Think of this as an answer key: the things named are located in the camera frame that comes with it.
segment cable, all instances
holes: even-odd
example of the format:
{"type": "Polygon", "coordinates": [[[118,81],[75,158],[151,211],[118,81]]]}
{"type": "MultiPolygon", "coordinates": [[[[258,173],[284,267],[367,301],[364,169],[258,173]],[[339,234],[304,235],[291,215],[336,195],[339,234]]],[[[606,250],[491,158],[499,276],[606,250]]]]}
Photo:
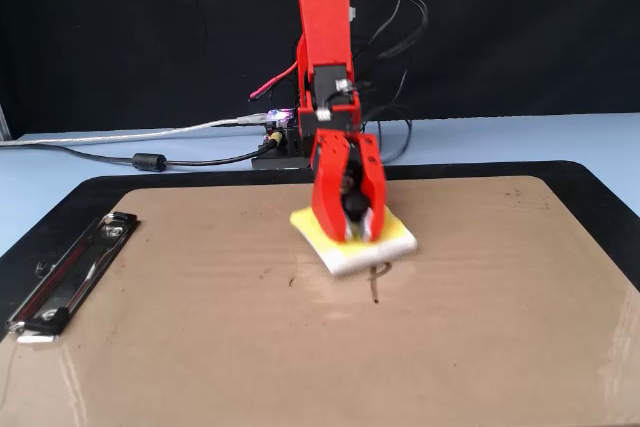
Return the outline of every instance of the cable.
{"type": "Polygon", "coordinates": [[[395,154],[391,154],[389,157],[387,157],[386,159],[381,159],[381,162],[383,164],[388,164],[389,162],[393,162],[395,160],[398,160],[400,157],[402,157],[405,152],[409,149],[409,145],[411,144],[411,137],[413,134],[413,121],[411,119],[409,119],[404,112],[402,112],[398,107],[391,107],[393,110],[395,110],[396,112],[398,112],[400,114],[400,116],[402,117],[402,120],[404,120],[404,122],[407,124],[407,136],[404,139],[404,143],[402,144],[402,146],[398,149],[398,151],[395,154]]]}
{"type": "Polygon", "coordinates": [[[287,75],[293,72],[297,67],[298,67],[298,61],[295,60],[291,65],[291,67],[289,67],[287,70],[285,70],[279,75],[276,75],[273,79],[263,84],[262,87],[260,87],[256,91],[251,92],[251,94],[249,94],[249,100],[257,100],[258,98],[262,97],[269,90],[269,88],[273,87],[275,83],[284,79],[287,75]]]}
{"type": "Polygon", "coordinates": [[[282,79],[280,79],[278,82],[276,82],[275,84],[273,84],[273,86],[271,86],[271,88],[269,89],[269,101],[271,102],[271,106],[274,109],[278,109],[278,106],[275,104],[275,102],[273,101],[273,94],[276,91],[276,89],[278,88],[279,85],[282,85],[282,82],[286,80],[287,82],[289,82],[289,84],[291,85],[291,87],[293,88],[293,108],[296,108],[296,104],[298,103],[298,86],[296,85],[296,83],[291,80],[289,77],[284,77],[282,79]]]}
{"type": "Polygon", "coordinates": [[[76,157],[80,157],[87,160],[95,160],[99,162],[108,162],[111,164],[128,164],[132,165],[138,170],[150,171],[150,172],[162,172],[167,166],[185,166],[185,167],[204,167],[211,165],[224,165],[232,164],[234,162],[241,162],[243,160],[252,159],[259,155],[264,154],[272,149],[275,149],[280,145],[282,141],[281,132],[273,132],[269,136],[269,140],[265,145],[260,147],[254,152],[248,154],[239,155],[237,157],[230,157],[228,159],[217,160],[201,160],[201,161],[189,161],[189,160],[167,160],[162,154],[135,154],[133,157],[108,157],[104,155],[89,154],[86,152],[80,152],[70,149],[61,145],[50,144],[26,144],[26,145],[0,145],[0,148],[6,149],[40,149],[40,150],[55,150],[57,152],[64,152],[76,157]]]}
{"type": "Polygon", "coordinates": [[[167,135],[183,134],[185,132],[192,132],[194,130],[207,129],[209,127],[222,127],[231,125],[262,125],[267,122],[267,114],[252,114],[242,117],[236,117],[235,119],[215,120],[213,122],[207,122],[205,124],[193,125],[191,127],[181,127],[178,129],[161,130],[159,132],[149,132],[146,134],[125,134],[125,135],[104,135],[98,137],[78,137],[67,139],[35,139],[35,140],[7,140],[0,142],[0,147],[18,146],[18,145],[37,145],[37,144],[78,144],[78,143],[104,143],[104,142],[117,142],[117,141],[130,141],[130,140],[148,140],[156,139],[158,137],[165,137],[167,135]]]}
{"type": "Polygon", "coordinates": [[[209,165],[224,165],[224,164],[233,164],[234,162],[241,162],[243,160],[253,159],[259,155],[264,154],[265,152],[269,152],[272,149],[275,149],[278,146],[277,141],[271,139],[269,142],[260,147],[255,152],[250,152],[248,154],[239,155],[237,157],[230,157],[228,159],[218,159],[218,160],[167,160],[167,166],[180,166],[180,167],[205,167],[209,165]]]}
{"type": "Polygon", "coordinates": [[[420,37],[425,33],[427,25],[429,23],[428,9],[426,4],[422,0],[406,0],[414,4],[420,10],[421,22],[417,29],[409,34],[404,40],[398,42],[396,45],[384,52],[378,54],[378,59],[390,59],[396,55],[401,54],[408,48],[412,47],[420,37]]]}
{"type": "Polygon", "coordinates": [[[398,0],[396,2],[396,7],[393,10],[391,16],[387,20],[385,20],[380,27],[378,27],[378,30],[374,32],[374,34],[367,41],[367,43],[364,46],[362,46],[360,50],[358,50],[358,52],[356,52],[356,54],[353,56],[353,60],[355,60],[365,49],[370,47],[371,44],[373,44],[373,42],[375,42],[375,40],[378,38],[378,36],[382,34],[382,32],[384,32],[386,28],[389,27],[389,25],[391,25],[391,22],[394,21],[394,19],[396,18],[396,15],[398,14],[398,10],[400,9],[401,2],[402,0],[398,0]]]}
{"type": "Polygon", "coordinates": [[[96,160],[98,162],[108,162],[111,164],[131,164],[132,163],[131,157],[108,157],[104,155],[88,154],[86,152],[79,152],[77,150],[70,149],[69,147],[64,147],[62,145],[49,145],[49,144],[2,145],[3,143],[0,143],[0,148],[3,148],[3,149],[55,150],[58,152],[64,152],[67,154],[75,155],[76,157],[81,157],[83,159],[96,160]]]}

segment red wire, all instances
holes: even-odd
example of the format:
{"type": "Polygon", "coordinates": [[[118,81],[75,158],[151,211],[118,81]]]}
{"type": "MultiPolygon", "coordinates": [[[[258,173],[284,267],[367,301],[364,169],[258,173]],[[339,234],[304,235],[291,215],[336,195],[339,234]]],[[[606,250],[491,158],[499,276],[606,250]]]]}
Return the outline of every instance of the red wire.
{"type": "Polygon", "coordinates": [[[273,84],[275,84],[276,82],[278,82],[279,80],[285,78],[287,75],[289,75],[291,72],[293,72],[296,67],[298,67],[298,61],[297,60],[293,63],[293,65],[291,67],[289,67],[283,73],[281,73],[280,75],[276,75],[273,79],[271,79],[269,82],[264,84],[258,90],[256,90],[255,92],[252,92],[251,95],[249,95],[249,98],[253,99],[254,97],[262,94],[265,90],[267,90],[273,84]]]}

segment white sponge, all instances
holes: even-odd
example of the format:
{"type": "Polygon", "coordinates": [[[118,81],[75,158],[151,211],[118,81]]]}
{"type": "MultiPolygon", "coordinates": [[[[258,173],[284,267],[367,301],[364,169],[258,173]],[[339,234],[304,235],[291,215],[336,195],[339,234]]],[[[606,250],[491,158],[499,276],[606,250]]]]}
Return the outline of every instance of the white sponge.
{"type": "Polygon", "coordinates": [[[331,240],[322,230],[311,207],[291,214],[291,224],[315,249],[332,275],[345,275],[388,262],[418,246],[416,238],[400,220],[386,208],[380,238],[375,242],[353,239],[346,242],[331,240]]]}

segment red robotic arm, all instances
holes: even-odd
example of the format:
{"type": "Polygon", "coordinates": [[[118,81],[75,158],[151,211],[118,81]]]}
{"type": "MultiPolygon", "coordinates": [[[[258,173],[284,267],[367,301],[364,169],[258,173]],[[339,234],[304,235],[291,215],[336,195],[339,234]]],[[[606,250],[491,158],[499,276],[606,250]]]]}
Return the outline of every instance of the red robotic arm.
{"type": "Polygon", "coordinates": [[[313,141],[311,206],[324,232],[348,240],[352,226],[376,240],[385,213],[385,177],[375,136],[359,132],[353,89],[349,0],[299,0],[300,136],[313,141]]]}

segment black backdrop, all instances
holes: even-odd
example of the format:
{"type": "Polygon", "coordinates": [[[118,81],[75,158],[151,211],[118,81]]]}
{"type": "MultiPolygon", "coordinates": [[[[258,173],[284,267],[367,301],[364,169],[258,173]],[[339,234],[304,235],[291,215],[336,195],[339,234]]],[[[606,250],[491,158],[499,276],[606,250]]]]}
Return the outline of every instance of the black backdrop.
{"type": "MultiPolygon", "coordinates": [[[[0,0],[0,105],[14,133],[168,127],[264,111],[288,67],[297,0],[0,0]]],[[[640,105],[640,0],[425,0],[401,101],[413,118],[629,112],[640,105]]],[[[393,0],[352,0],[354,50],[393,0]]],[[[418,15],[376,44],[390,45],[418,15]]],[[[406,58],[378,65],[392,96],[406,58]]],[[[357,71],[371,56],[363,55],[357,71]]],[[[292,102],[283,83],[274,99],[292,102]]]]}

